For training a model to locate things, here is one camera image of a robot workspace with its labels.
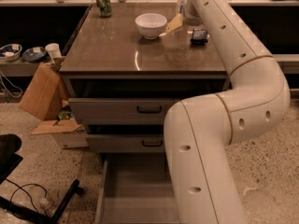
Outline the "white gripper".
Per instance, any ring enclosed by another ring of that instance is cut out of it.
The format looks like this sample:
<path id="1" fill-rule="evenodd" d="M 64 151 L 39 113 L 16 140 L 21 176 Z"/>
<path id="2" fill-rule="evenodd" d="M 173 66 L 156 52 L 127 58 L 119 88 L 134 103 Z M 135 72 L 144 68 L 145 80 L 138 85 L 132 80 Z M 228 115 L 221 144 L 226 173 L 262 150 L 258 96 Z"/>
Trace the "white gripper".
<path id="1" fill-rule="evenodd" d="M 184 8 L 184 22 L 190 26 L 197 26 L 202 23 L 202 19 L 199 16 L 191 0 L 187 0 Z M 181 14 L 177 14 L 163 29 L 162 35 L 170 35 L 175 31 L 181 29 L 184 25 Z"/>

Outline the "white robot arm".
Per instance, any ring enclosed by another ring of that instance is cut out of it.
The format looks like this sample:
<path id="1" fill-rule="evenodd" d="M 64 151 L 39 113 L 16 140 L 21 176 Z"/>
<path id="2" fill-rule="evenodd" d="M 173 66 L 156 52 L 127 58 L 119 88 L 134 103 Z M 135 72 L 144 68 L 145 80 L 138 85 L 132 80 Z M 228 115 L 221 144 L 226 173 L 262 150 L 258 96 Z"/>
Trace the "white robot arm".
<path id="1" fill-rule="evenodd" d="M 225 0 L 189 0 L 232 88 L 174 104 L 164 146 L 181 224 L 248 224 L 226 146 L 274 128 L 290 105 L 278 62 Z"/>

